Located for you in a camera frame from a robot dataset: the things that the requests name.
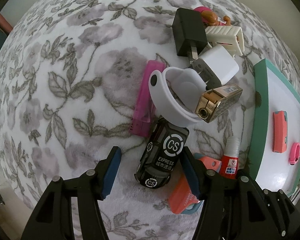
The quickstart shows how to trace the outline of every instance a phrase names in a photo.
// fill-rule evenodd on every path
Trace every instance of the floor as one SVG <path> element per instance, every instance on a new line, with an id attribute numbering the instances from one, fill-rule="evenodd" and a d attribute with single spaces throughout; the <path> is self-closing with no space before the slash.
<path id="1" fill-rule="evenodd" d="M 37 0 L 10 0 L 2 9 L 1 14 L 12 25 L 15 25 L 35 1 Z M 290 0 L 240 1 L 268 22 L 300 61 L 300 13 L 293 3 Z M 287 19 L 293 19 L 293 25 L 290 25 Z M 20 239 L 31 210 L 15 195 L 1 172 L 0 193 L 5 201 L 5 205 L 0 206 L 0 224 L 11 240 Z"/>

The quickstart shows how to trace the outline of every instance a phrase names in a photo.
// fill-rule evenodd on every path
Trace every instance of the white wristband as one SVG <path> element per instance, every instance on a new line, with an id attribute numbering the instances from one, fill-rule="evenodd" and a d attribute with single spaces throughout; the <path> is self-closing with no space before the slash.
<path id="1" fill-rule="evenodd" d="M 189 111 L 173 98 L 167 80 L 171 84 L 171 89 Z M 206 84 L 195 70 L 176 67 L 168 67 L 162 73 L 155 70 L 149 78 L 149 90 L 159 114 L 168 122 L 179 127 L 188 127 L 203 122 L 194 111 L 200 96 L 206 91 Z"/>

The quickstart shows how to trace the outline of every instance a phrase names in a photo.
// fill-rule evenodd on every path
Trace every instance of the gold lighter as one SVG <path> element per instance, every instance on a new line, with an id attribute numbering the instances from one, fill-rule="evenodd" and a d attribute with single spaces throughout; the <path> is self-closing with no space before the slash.
<path id="1" fill-rule="evenodd" d="M 201 95 L 195 113 L 209 123 L 234 105 L 241 94 L 242 88 L 237 85 L 208 90 Z"/>

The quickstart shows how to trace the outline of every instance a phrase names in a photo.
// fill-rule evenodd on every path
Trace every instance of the glue bottle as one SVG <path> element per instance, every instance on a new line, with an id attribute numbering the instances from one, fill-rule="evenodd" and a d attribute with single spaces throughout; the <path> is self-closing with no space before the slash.
<path id="1" fill-rule="evenodd" d="M 221 159 L 220 175 L 229 179 L 235 179 L 238 171 L 239 150 L 239 138 L 230 136 L 227 139 L 225 153 Z"/>

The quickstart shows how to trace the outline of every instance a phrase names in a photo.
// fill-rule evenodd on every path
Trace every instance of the floral blanket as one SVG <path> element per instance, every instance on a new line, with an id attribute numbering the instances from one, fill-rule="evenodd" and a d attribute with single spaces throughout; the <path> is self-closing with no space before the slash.
<path id="1" fill-rule="evenodd" d="M 206 6 L 241 26 L 246 50 L 230 83 L 239 102 L 212 123 L 190 128 L 192 152 L 221 158 L 230 135 L 249 150 L 254 116 L 253 65 L 272 61 L 300 90 L 295 55 L 253 11 L 237 0 L 39 0 L 15 26 L 0 51 L 0 168 L 31 209 L 54 175 L 80 176 L 112 146 L 122 162 L 111 194 L 99 202 L 110 239 L 190 239 L 200 212 L 174 215 L 166 186 L 140 186 L 134 173 L 146 138 L 128 132 L 147 60 L 186 68 L 176 55 L 171 24 L 179 7 Z M 73 204 L 74 230 L 81 238 Z"/>

